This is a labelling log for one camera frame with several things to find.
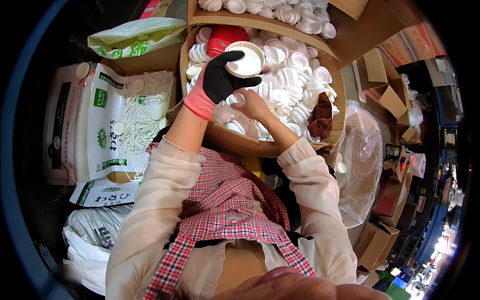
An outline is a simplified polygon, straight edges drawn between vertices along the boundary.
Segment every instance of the red plastic object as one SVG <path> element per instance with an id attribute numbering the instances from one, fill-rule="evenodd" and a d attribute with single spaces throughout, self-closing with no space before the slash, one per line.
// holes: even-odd
<path id="1" fill-rule="evenodd" d="M 243 27 L 231 25 L 215 25 L 207 44 L 207 55 L 215 57 L 222 54 L 231 43 L 247 41 L 248 34 Z"/>

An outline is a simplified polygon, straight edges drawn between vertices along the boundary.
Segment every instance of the person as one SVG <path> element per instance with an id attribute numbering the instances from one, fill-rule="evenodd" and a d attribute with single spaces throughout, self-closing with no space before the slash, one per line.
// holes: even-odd
<path id="1" fill-rule="evenodd" d="M 355 284 L 357 258 L 324 159 L 244 89 L 261 78 L 225 70 L 243 55 L 212 59 L 169 131 L 149 147 L 134 209 L 108 260 L 106 298 L 384 299 Z M 290 232 L 282 202 L 258 177 L 201 147 L 215 105 L 233 92 L 245 103 L 232 108 L 264 125 L 281 152 L 278 163 L 300 207 L 300 234 Z"/>

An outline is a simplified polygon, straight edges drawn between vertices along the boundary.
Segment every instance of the logo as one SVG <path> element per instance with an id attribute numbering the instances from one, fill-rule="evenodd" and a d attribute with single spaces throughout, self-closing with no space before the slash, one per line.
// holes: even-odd
<path id="1" fill-rule="evenodd" d="M 60 149 L 60 138 L 59 138 L 58 135 L 56 135 L 56 136 L 53 138 L 53 147 L 55 148 L 55 150 Z"/>
<path id="2" fill-rule="evenodd" d="M 107 146 L 107 134 L 105 133 L 105 129 L 103 129 L 103 127 L 98 130 L 98 135 L 96 137 L 98 139 L 97 141 L 100 148 L 105 149 Z"/>
<path id="3" fill-rule="evenodd" d="M 121 190 L 121 188 L 119 188 L 119 187 L 103 189 L 104 192 L 116 192 L 116 191 L 120 191 L 120 190 Z"/>

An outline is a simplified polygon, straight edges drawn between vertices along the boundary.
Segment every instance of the glove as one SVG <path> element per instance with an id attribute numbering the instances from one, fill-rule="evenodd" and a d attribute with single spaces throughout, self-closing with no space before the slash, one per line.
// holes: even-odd
<path id="1" fill-rule="evenodd" d="M 229 51 L 208 62 L 183 103 L 197 116 L 211 120 L 213 109 L 220 101 L 238 89 L 259 85 L 260 77 L 239 78 L 225 70 L 227 62 L 239 60 L 244 55 L 241 51 Z"/>

